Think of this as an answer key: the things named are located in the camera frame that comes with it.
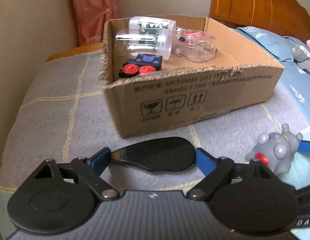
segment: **red label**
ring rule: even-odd
[[[185,35],[188,35],[191,37],[207,37],[205,33],[201,33],[201,32],[185,32]]]

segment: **clear plastic container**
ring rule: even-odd
[[[176,22],[173,20],[136,16],[129,20],[130,33],[152,33],[156,29],[168,29],[174,37],[176,35]]]
[[[176,29],[173,53],[194,62],[205,62],[215,56],[215,38],[205,32]]]
[[[168,29],[155,30],[147,34],[121,30],[115,36],[114,49],[120,56],[131,57],[146,53],[160,55],[167,60],[172,51],[172,36]]]

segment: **black oval pad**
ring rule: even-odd
[[[181,137],[135,143],[113,151],[111,158],[115,163],[142,169],[149,174],[184,173],[196,162],[193,145]]]

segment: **yellow grid line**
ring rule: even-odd
[[[90,53],[87,54],[85,66],[82,69],[82,72],[80,73],[78,77],[78,84],[77,84],[77,91],[76,91],[74,106],[69,112],[69,127],[67,131],[67,139],[66,139],[66,142],[63,148],[63,162],[64,163],[68,162],[68,149],[69,149],[70,141],[73,135],[73,128],[74,128],[74,122],[75,122],[75,111],[78,107],[79,98],[80,98],[79,95],[80,95],[80,91],[82,90],[82,77],[84,76],[86,72],[89,60],[90,60]]]
[[[96,91],[96,92],[89,92],[89,93],[83,93],[79,95],[70,95],[70,96],[61,96],[61,97],[39,97],[36,98],[24,105],[22,105],[19,109],[24,108],[25,106],[28,106],[30,104],[36,103],[36,102],[46,102],[46,101],[64,101],[64,100],[70,100],[74,99],[76,97],[83,98],[83,97],[90,97],[90,96],[95,96],[95,95],[101,95],[103,92],[102,91]]]
[[[188,126],[188,128],[190,129],[191,137],[193,139],[193,143],[194,143],[195,147],[196,148],[201,147],[200,146],[200,141],[198,139],[198,136],[197,136],[197,133],[196,133],[196,130],[195,130],[195,127],[191,124],[191,125]]]
[[[300,131],[302,135],[310,131],[310,126],[306,127],[304,130]]]
[[[188,189],[191,188],[193,186],[195,186],[197,183],[199,183],[201,181],[201,179],[196,179],[196,180],[192,180],[191,182],[186,182],[183,184],[179,184],[176,186],[172,186],[172,187],[163,187],[163,188],[159,188],[156,190],[178,190],[178,189]]]
[[[1,187],[0,186],[0,192],[2,193],[14,194],[16,190],[17,190],[16,187]]]
[[[271,114],[268,112],[266,106],[264,106],[263,103],[261,103],[260,105],[261,105],[261,107],[264,109],[264,111],[265,111],[265,113],[266,113],[268,119],[270,119],[271,122],[273,123],[273,125],[275,126],[276,130],[277,130],[279,133],[281,133],[282,130],[278,127],[278,125],[276,124],[276,122],[274,121],[274,119],[271,117]]]

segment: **red wheel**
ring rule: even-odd
[[[154,72],[156,69],[153,66],[142,66],[139,69],[139,73],[148,73],[148,72]]]
[[[126,75],[134,75],[138,72],[138,66],[135,64],[127,64],[122,68]]]

